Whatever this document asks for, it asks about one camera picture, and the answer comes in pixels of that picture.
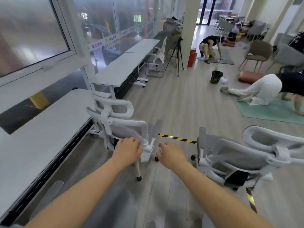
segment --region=black shirt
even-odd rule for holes
[[[304,96],[304,72],[277,73],[282,82],[281,92],[294,93]]]
[[[208,40],[212,40],[214,42],[213,45],[216,45],[217,40],[219,40],[219,39],[220,39],[219,36],[210,35],[210,36],[206,37],[204,40],[202,40],[202,42],[200,44],[208,44],[209,45]]]
[[[304,32],[298,33],[292,41],[289,43],[289,46],[303,53],[304,50]]]

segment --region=cushion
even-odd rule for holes
[[[262,77],[263,77],[263,75],[261,73],[256,73],[256,72],[245,70],[245,71],[240,72],[240,76],[239,76],[238,80],[240,82],[253,84]]]
[[[247,55],[246,59],[254,60],[254,61],[261,61],[261,62],[267,61],[266,58],[264,58],[263,56],[260,56],[260,55]]]

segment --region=pink cushion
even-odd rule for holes
[[[263,77],[263,75],[261,73],[256,73],[256,72],[245,70],[245,71],[240,72],[240,76],[239,76],[238,80],[240,82],[253,84],[262,77]]]

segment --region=tripod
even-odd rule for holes
[[[170,59],[169,59],[169,62],[168,62],[168,64],[167,64],[167,67],[168,67],[168,65],[169,65],[169,63],[170,63],[170,61],[171,61],[171,58],[173,57],[173,54],[174,54],[175,50],[177,49],[177,56],[176,56],[176,58],[177,58],[177,60],[178,60],[178,63],[177,63],[177,77],[179,77],[179,57],[181,57],[181,65],[182,65],[183,70],[184,70],[183,55],[181,54],[181,47],[180,47],[180,43],[181,43],[182,40],[183,40],[183,39],[180,37],[180,38],[178,39],[178,41],[176,42],[177,44],[176,44],[176,46],[175,46],[175,48],[174,48],[174,50],[173,50],[173,52],[172,52],[172,55],[171,55],[171,57],[170,57]]]

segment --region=brown chair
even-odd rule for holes
[[[260,69],[263,65],[263,62],[268,61],[271,54],[272,54],[271,44],[269,44],[268,42],[260,41],[260,40],[253,41],[250,43],[250,48],[249,48],[248,54],[245,56],[244,61],[242,62],[242,64],[239,67],[239,70],[241,70],[240,68],[244,62],[245,62],[245,64],[244,64],[243,68],[245,68],[248,60],[254,60],[257,62],[255,65],[255,68],[254,68],[254,71],[255,71],[258,62],[261,61],[262,63],[260,64],[259,70],[257,71],[259,73]]]

